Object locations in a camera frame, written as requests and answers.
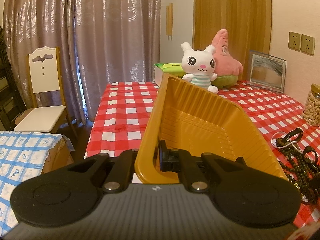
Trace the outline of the yellow plastic tray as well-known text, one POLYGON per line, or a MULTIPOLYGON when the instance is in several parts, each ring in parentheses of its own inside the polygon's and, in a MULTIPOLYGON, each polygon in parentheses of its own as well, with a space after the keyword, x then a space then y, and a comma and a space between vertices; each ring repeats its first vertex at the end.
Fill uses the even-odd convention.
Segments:
POLYGON ((285 179, 267 141, 245 111, 227 99, 178 77, 164 74, 135 161, 135 172, 146 184, 178 183, 174 172, 159 167, 158 145, 204 152, 235 161, 285 179))

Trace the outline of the black wristwatch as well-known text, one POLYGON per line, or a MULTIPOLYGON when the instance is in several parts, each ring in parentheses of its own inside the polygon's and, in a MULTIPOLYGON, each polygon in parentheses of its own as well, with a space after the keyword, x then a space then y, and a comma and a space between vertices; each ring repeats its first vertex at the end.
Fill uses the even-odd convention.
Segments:
POLYGON ((319 172, 319 160, 315 149, 312 146, 306 146, 303 150, 302 155, 308 167, 311 168, 314 172, 319 172))
POLYGON ((294 137, 295 135, 297 137, 294 139, 294 141, 299 142, 300 139, 302 139, 302 137, 303 137, 303 130, 301 128, 296 128, 296 129, 292 130, 291 132, 287 133, 287 135, 285 135, 285 137, 283 137, 281 139, 281 141, 283 143, 286 143, 286 142, 288 142, 288 140, 290 138, 294 137))

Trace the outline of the red checkered tablecloth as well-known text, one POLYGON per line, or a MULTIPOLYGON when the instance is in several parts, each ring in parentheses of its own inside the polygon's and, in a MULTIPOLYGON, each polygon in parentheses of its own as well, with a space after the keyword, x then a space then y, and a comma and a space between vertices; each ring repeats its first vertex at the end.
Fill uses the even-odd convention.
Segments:
MULTIPOLYGON (((106 152, 116 157, 124 150, 139 148, 158 93, 151 82, 120 82, 106 87, 101 98, 86 156, 106 152)), ((222 89, 218 95, 240 106, 257 127, 278 163, 283 156, 272 146, 276 138, 299 127, 300 145, 319 149, 319 128, 301 117, 303 105, 287 95, 254 88, 244 82, 222 89)))

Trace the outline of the green tissue pack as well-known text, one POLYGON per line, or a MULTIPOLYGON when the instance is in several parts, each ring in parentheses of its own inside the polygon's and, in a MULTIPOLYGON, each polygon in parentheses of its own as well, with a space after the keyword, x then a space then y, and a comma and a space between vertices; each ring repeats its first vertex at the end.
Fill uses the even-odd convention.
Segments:
POLYGON ((182 76, 185 74, 180 63, 156 63, 154 65, 153 81, 158 87, 161 86, 162 77, 165 73, 179 78, 182 78, 182 76))

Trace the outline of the white bunny plush toy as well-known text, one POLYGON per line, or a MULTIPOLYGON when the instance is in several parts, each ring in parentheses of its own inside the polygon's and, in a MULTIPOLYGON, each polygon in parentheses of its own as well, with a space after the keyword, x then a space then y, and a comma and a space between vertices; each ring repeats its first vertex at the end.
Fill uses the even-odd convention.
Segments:
POLYGON ((217 78, 213 57, 216 48, 208 45, 205 50, 193 50, 188 42, 182 43, 181 48, 184 52, 181 67, 185 72, 182 79, 217 94, 218 88, 211 84, 217 78))

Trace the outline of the blue checkered cloth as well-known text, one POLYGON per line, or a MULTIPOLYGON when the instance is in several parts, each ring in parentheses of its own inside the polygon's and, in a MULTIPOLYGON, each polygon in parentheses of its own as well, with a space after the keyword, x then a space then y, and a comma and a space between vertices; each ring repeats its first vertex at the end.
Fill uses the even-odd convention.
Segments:
POLYGON ((1 236, 17 220, 10 196, 20 183, 73 163, 71 141, 61 134, 1 131, 1 236))

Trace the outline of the pink starfish plush toy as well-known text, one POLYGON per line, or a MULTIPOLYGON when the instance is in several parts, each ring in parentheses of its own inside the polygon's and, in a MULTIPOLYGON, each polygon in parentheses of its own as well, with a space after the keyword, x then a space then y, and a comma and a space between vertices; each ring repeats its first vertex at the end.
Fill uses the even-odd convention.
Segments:
POLYGON ((243 72, 243 66, 229 53, 228 31, 220 29, 214 36, 212 45, 216 49, 213 57, 216 63, 215 73, 217 74, 217 78, 212 81, 212 85, 218 89, 234 86, 243 72))

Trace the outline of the dark shelf rack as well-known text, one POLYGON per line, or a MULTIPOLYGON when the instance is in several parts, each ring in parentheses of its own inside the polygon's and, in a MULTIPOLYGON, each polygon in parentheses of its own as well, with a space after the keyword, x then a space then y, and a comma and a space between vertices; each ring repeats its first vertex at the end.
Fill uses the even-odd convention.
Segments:
POLYGON ((12 131, 15 127, 16 118, 27 108, 18 91, 12 67, 7 55, 4 30, 1 27, 1 123, 6 130, 12 131))

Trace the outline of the grey patterned curtain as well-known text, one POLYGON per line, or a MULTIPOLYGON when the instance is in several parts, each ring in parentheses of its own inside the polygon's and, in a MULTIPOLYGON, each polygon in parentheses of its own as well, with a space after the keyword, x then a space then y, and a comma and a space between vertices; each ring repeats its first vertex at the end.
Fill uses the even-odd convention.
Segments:
POLYGON ((4 0, 7 53, 17 87, 32 107, 27 56, 60 50, 72 118, 94 120, 109 83, 150 81, 159 59, 161 0, 4 0))

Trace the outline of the jar of nuts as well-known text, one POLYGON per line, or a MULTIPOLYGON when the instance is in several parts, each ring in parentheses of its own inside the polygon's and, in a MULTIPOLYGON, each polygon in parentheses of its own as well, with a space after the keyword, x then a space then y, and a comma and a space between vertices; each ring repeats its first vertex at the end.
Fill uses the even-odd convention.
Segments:
POLYGON ((320 88, 312 84, 302 113, 303 119, 311 126, 319 127, 320 123, 320 88))

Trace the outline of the wooden door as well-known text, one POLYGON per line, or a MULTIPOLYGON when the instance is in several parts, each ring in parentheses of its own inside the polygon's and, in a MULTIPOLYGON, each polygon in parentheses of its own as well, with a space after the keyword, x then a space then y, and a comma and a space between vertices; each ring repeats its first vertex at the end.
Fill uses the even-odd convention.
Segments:
POLYGON ((193 48, 203 50, 220 29, 228 31, 229 53, 246 80, 250 51, 270 51, 272 0, 194 0, 193 48))

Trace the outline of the glass picture frame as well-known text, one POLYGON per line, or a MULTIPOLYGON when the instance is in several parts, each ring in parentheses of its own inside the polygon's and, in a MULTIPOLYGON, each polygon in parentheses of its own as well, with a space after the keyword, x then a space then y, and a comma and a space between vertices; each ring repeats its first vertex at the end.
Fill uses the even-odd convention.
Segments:
POLYGON ((251 50, 248 61, 248 83, 253 86, 283 93, 286 60, 251 50))

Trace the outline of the left wall socket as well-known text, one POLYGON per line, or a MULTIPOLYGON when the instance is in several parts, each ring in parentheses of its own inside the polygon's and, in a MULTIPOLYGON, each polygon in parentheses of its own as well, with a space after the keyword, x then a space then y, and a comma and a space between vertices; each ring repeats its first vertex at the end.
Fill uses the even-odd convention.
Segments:
POLYGON ((289 44, 290 49, 300 51, 301 34, 295 32, 289 32, 289 44))

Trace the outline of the wall socket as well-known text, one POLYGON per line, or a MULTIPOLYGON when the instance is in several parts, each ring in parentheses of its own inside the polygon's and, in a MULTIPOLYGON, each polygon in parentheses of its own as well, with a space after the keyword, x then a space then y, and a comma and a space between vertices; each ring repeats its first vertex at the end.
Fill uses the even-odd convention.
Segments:
POLYGON ((289 32, 289 44, 290 49, 300 51, 301 34, 295 32, 289 32))
POLYGON ((315 38, 302 34, 300 51, 313 56, 315 51, 315 38))

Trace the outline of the right wall socket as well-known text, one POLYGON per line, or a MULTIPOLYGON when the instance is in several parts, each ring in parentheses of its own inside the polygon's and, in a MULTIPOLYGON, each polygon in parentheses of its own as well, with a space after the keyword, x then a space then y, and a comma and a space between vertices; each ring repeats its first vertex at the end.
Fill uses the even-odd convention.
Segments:
POLYGON ((313 56, 315 51, 315 38, 302 34, 300 51, 313 56))

